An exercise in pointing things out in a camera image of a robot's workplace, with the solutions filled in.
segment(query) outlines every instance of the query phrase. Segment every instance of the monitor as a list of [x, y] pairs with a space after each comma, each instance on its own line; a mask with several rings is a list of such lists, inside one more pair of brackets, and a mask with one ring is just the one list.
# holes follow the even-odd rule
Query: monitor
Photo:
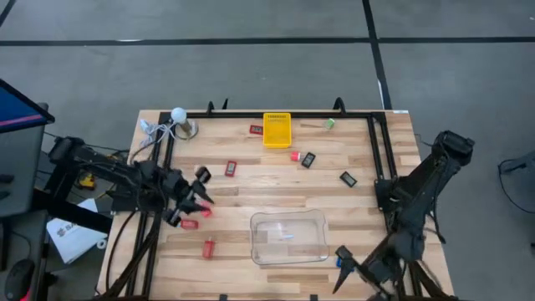
[[0, 79], [0, 133], [54, 122], [54, 117]]

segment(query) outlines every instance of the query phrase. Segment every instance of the clear plastic container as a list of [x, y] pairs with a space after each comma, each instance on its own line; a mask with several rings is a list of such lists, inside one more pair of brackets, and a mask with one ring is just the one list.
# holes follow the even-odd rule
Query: clear plastic container
[[327, 259], [325, 215], [320, 210], [255, 213], [251, 258], [256, 264], [311, 263]]

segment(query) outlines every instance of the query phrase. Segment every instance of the white ball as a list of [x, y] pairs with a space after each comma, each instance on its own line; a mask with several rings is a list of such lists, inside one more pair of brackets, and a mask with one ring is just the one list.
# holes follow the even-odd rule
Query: white ball
[[184, 123], [186, 121], [186, 111], [182, 108], [174, 108], [171, 111], [171, 118], [177, 123]]

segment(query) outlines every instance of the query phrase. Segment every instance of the green object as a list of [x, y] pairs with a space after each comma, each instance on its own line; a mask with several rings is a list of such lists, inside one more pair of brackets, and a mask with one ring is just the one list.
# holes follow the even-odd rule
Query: green object
[[326, 128], [327, 130], [330, 130], [330, 129], [333, 128], [333, 126], [334, 126], [334, 119], [329, 118], [329, 119], [325, 122], [325, 128]]

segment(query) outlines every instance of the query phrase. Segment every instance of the white paper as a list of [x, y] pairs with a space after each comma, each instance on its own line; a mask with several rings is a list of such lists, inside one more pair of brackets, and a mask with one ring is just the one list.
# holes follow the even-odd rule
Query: white paper
[[[79, 207], [97, 212], [94, 199], [87, 199]], [[47, 223], [47, 231], [61, 255], [64, 263], [71, 263], [82, 254], [91, 249], [99, 240], [108, 237], [107, 234], [78, 226], [59, 218]]]

